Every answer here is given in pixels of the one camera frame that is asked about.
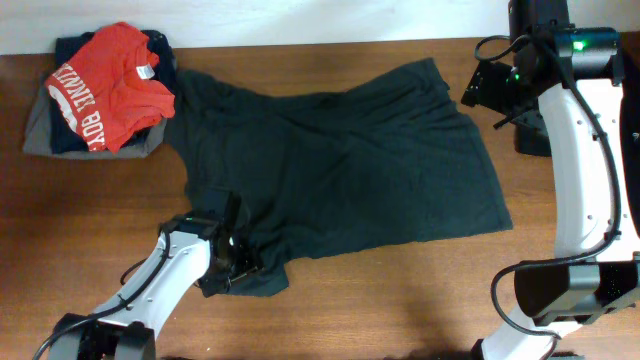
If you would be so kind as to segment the dark green Nike t-shirt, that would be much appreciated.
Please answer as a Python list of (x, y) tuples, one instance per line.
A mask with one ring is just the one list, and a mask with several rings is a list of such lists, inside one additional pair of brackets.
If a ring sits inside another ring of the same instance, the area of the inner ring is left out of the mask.
[(209, 208), (215, 189), (241, 198), (263, 268), (229, 295), (285, 290), (298, 258), (512, 226), (479, 130), (430, 58), (344, 92), (288, 97), (181, 70), (164, 140), (184, 162), (194, 207)]

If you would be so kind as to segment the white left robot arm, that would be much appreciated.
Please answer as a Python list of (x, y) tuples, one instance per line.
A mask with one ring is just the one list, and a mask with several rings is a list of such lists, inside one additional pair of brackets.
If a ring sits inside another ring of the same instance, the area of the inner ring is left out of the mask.
[(156, 340), (193, 286), (227, 294), (262, 262), (237, 220), (241, 196), (212, 189), (202, 207), (160, 224), (151, 254), (130, 267), (120, 289), (88, 315), (65, 314), (35, 359), (153, 359)]

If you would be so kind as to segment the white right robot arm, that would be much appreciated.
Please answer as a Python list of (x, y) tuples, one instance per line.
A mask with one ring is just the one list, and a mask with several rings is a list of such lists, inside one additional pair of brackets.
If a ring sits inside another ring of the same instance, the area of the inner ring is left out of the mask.
[(480, 57), (462, 101), (546, 136), (557, 210), (554, 255), (507, 268), (517, 304), (475, 359), (553, 359), (558, 343), (639, 300), (639, 234), (627, 194), (619, 33), (579, 28), (564, 1), (512, 1), (508, 53)]

